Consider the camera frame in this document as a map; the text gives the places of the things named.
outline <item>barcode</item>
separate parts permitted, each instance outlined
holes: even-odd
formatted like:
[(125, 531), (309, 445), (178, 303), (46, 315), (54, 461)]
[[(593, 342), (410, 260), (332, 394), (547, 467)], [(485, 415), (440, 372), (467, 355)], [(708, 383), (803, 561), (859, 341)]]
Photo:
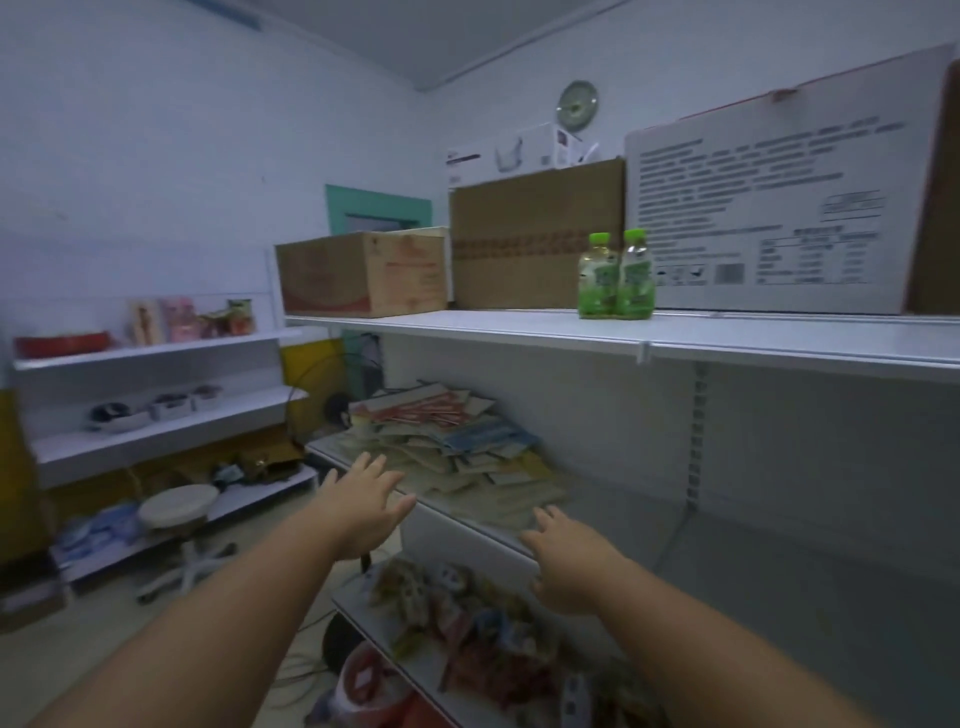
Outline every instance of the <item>barcode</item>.
[(713, 282), (718, 285), (736, 285), (743, 283), (743, 263), (721, 263), (716, 268)]

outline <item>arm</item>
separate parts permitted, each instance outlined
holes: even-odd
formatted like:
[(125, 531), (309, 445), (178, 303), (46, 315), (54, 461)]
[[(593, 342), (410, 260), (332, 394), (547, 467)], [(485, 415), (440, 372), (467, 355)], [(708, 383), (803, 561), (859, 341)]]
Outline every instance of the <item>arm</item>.
[(253, 723), (335, 561), (378, 547), (416, 499), (387, 508), (403, 477), (385, 459), (330, 471), (306, 506), (125, 643), (34, 728), (229, 728)]
[(540, 563), (543, 604), (603, 621), (677, 725), (876, 726), (762, 638), (621, 555), (559, 508), (521, 540)]

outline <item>white stool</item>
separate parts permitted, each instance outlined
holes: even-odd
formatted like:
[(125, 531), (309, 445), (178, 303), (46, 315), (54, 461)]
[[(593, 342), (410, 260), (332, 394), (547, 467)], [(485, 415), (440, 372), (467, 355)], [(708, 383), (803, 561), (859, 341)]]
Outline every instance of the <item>white stool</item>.
[(213, 501), (220, 492), (212, 485), (183, 485), (147, 498), (140, 506), (140, 520), (151, 529), (173, 531), (181, 539), (183, 564), (166, 571), (136, 593), (140, 604), (149, 604), (164, 587), (180, 582), (185, 595), (198, 577), (207, 576), (229, 562), (236, 553), (236, 544), (227, 544), (216, 552), (200, 553), (193, 533), (206, 522)]

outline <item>white product box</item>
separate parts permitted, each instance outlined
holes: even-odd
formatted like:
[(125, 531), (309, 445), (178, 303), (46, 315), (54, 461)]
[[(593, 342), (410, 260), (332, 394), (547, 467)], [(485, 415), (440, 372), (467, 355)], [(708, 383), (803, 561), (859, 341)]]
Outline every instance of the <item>white product box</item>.
[(150, 416), (159, 423), (179, 420), (193, 412), (193, 406), (188, 397), (177, 401), (151, 402), (147, 408), (150, 410)]
[(466, 187), (545, 169), (572, 167), (584, 151), (583, 142), (577, 136), (556, 124), (504, 133), (447, 150), (447, 186)]
[(953, 55), (630, 133), (627, 227), (648, 231), (657, 306), (901, 313)]

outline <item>ceiling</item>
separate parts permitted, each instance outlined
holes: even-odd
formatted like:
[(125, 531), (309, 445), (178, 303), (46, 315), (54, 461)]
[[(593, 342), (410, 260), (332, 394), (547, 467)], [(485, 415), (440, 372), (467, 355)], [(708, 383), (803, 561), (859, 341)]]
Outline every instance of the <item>ceiling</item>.
[(597, 0), (257, 0), (262, 10), (429, 88)]

